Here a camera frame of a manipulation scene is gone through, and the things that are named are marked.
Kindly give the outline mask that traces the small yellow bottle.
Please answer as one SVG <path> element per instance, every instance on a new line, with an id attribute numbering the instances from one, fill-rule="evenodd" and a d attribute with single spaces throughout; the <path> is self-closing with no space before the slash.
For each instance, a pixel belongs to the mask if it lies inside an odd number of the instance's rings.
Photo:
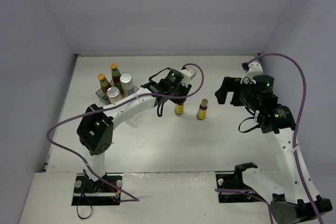
<path id="1" fill-rule="evenodd" d="M 184 112 L 184 104 L 183 103 L 182 104 L 177 104 L 175 106 L 174 112 L 175 112 L 176 115 L 183 114 L 183 112 Z"/>
<path id="2" fill-rule="evenodd" d="M 207 111 L 207 106 L 208 106 L 208 100 L 207 99 L 203 99 L 201 101 L 200 105 L 199 105 L 198 112 L 197 112 L 197 115 L 196 115 L 196 118 L 198 120 L 205 119 L 206 111 Z"/>

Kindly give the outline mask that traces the silver-lid shaker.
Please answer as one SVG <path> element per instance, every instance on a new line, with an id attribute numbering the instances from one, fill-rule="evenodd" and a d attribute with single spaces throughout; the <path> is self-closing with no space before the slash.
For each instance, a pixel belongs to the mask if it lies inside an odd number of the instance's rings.
<path id="1" fill-rule="evenodd" d="M 122 99 L 120 90 L 117 87 L 110 87 L 107 90 L 107 97 L 110 103 L 116 103 Z"/>
<path id="2" fill-rule="evenodd" d="M 124 95 L 127 97 L 129 95 L 132 95 L 135 92 L 133 79 L 130 74 L 122 74 L 120 76 L 120 83 L 123 88 Z"/>

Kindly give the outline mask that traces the grey plastic bin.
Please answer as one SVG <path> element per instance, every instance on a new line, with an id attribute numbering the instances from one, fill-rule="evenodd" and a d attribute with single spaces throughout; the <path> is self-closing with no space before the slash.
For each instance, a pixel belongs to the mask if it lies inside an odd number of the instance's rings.
<path id="1" fill-rule="evenodd" d="M 107 90 L 112 88 L 112 85 L 109 83 L 106 87 L 101 86 L 99 90 L 96 91 L 96 95 L 99 100 L 105 104 L 110 104 L 110 100 L 107 95 Z"/>

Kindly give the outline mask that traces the red sauce bottle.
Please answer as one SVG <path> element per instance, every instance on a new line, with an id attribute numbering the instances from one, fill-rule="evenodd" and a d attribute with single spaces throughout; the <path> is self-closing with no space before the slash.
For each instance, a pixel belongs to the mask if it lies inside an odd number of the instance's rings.
<path id="1" fill-rule="evenodd" d="M 121 73 L 119 71 L 118 64 L 116 62 L 113 62 L 110 64 L 110 68 L 113 84 L 116 88 L 119 89 L 119 91 L 121 91 L 122 90 L 122 85 L 120 82 Z"/>
<path id="2" fill-rule="evenodd" d="M 104 73 L 98 74 L 98 80 L 100 82 L 101 91 L 103 92 L 103 97 L 108 99 L 107 90 L 112 87 L 110 82 L 106 79 Z"/>

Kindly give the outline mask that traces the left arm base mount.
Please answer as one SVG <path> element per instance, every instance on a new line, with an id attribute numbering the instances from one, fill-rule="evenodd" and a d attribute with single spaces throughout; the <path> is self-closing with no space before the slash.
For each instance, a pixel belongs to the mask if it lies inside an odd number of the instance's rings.
<path id="1" fill-rule="evenodd" d="M 121 192 L 98 180 L 92 182 L 84 174 L 77 174 L 72 206 L 119 206 Z"/>

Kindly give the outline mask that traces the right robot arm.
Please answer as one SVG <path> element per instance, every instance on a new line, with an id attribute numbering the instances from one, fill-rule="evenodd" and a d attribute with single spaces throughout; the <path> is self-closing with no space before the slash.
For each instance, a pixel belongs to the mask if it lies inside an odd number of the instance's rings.
<path id="1" fill-rule="evenodd" d="M 293 140 L 296 123 L 290 109 L 278 103 L 273 93 L 274 78 L 256 75 L 252 78 L 225 77 L 215 92 L 219 104 L 233 93 L 233 106 L 244 106 L 252 113 L 256 128 L 271 146 L 277 160 L 283 185 L 269 179 L 254 163 L 235 166 L 233 184 L 250 187 L 269 205 L 277 223 L 300 223 L 314 220 L 332 210 L 329 199 L 323 198 L 313 184 L 304 164 L 298 142 Z"/>

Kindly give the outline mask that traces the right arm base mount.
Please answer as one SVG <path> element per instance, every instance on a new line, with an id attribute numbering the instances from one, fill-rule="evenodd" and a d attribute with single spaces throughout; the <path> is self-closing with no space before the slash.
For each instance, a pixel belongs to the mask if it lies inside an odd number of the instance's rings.
<path id="1" fill-rule="evenodd" d="M 253 191 L 252 188 L 245 184 L 239 184 L 236 181 L 234 173 L 216 173 L 217 189 L 239 190 L 245 194 L 234 192 L 218 193 L 218 201 L 221 204 L 226 203 L 252 203 L 259 202 L 263 199 L 260 195 Z"/>

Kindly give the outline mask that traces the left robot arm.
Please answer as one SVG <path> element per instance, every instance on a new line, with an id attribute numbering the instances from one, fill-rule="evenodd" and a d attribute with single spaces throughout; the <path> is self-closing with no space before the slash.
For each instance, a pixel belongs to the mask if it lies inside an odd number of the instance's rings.
<path id="1" fill-rule="evenodd" d="M 82 118 L 77 134 L 85 150 L 85 161 L 89 165 L 89 168 L 85 168 L 88 177 L 86 186 L 92 192 L 97 193 L 105 186 L 104 176 L 107 172 L 104 153 L 112 144 L 113 130 L 134 115 L 159 107 L 168 100 L 178 105 L 186 100 L 184 97 L 192 87 L 190 82 L 196 76 L 196 71 L 187 67 L 167 70 L 167 76 L 159 82 L 155 82 L 155 75 L 152 75 L 148 83 L 134 94 L 116 102 L 116 109 Z"/>

